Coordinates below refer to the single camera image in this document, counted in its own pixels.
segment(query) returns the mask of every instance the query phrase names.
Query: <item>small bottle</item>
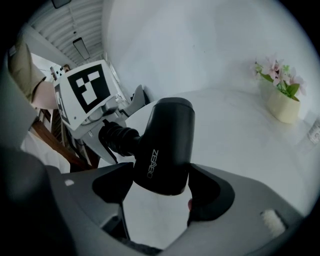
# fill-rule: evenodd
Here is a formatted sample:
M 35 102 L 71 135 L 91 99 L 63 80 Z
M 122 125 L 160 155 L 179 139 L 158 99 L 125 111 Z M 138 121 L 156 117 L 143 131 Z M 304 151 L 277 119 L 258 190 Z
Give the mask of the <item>small bottle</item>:
M 320 115 L 316 118 L 307 136 L 313 144 L 318 144 L 320 142 Z

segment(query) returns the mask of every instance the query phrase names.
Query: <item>white pot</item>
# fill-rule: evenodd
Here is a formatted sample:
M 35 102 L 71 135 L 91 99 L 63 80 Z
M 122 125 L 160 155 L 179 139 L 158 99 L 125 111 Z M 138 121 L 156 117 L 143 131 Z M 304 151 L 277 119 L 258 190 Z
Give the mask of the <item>white pot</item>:
M 275 89 L 266 102 L 266 106 L 276 119 L 286 124 L 293 124 L 298 118 L 300 101 L 289 98 Z

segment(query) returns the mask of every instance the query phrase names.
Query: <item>white table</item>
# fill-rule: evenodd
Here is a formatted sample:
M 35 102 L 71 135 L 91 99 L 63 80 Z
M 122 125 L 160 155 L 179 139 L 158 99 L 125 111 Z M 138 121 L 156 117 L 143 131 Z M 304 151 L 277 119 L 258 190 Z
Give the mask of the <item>white table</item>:
M 261 181 L 303 215 L 311 211 L 319 193 L 320 146 L 307 139 L 309 125 L 280 123 L 254 94 L 205 89 L 175 96 L 189 100 L 195 111 L 192 163 Z M 142 135 L 155 103 L 128 118 L 127 126 Z M 134 161 L 117 157 L 119 163 Z M 163 196 L 134 183 L 124 200 L 131 239 L 167 247 L 187 228 L 190 198 L 188 186 L 179 196 Z

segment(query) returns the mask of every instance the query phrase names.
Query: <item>ceiling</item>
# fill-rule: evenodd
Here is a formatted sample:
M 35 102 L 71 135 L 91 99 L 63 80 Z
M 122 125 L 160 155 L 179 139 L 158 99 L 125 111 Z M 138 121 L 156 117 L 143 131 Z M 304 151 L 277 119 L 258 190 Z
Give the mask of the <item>ceiling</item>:
M 47 1 L 27 23 L 80 66 L 103 57 L 103 1 L 72 0 L 59 9 L 55 9 L 52 2 Z M 80 37 L 90 54 L 90 59 L 86 61 L 73 45 L 73 41 Z

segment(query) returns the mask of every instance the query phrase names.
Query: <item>potted plant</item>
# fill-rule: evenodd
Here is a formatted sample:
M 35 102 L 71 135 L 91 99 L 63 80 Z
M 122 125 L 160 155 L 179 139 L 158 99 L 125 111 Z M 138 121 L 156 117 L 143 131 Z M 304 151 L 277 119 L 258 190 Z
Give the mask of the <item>potted plant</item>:
M 296 69 L 283 65 L 283 60 L 277 60 L 273 55 L 267 57 L 264 64 L 255 61 L 253 72 L 257 79 L 267 80 L 276 88 L 266 102 L 270 113 L 283 123 L 294 123 L 300 109 L 296 95 L 299 91 L 306 95 L 304 80 L 297 76 Z

